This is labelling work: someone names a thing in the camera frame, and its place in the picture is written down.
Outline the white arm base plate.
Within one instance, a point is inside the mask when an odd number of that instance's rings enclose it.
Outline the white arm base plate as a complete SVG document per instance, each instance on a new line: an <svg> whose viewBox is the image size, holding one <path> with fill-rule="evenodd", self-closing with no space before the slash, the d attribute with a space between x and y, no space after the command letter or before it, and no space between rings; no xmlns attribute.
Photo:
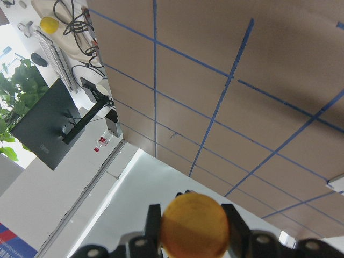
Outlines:
<svg viewBox="0 0 344 258"><path fill-rule="evenodd" d="M326 186L332 191L343 194L344 191L344 174L338 175L327 181Z"/></svg>

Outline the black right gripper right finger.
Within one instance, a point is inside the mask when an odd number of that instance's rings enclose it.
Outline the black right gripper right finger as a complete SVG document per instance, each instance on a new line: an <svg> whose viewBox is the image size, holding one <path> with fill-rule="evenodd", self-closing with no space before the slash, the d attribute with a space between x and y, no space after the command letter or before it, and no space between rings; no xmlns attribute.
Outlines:
<svg viewBox="0 0 344 258"><path fill-rule="evenodd" d="M246 257L251 230L233 204L222 204L221 207L228 220L228 253L231 257Z"/></svg>

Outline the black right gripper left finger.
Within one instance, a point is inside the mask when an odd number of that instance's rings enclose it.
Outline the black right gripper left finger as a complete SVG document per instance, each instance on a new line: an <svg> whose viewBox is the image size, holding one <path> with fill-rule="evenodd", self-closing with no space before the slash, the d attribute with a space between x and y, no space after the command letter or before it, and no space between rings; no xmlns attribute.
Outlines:
<svg viewBox="0 0 344 258"><path fill-rule="evenodd" d="M160 228L160 204L150 205L143 234L128 242L129 257L161 257Z"/></svg>

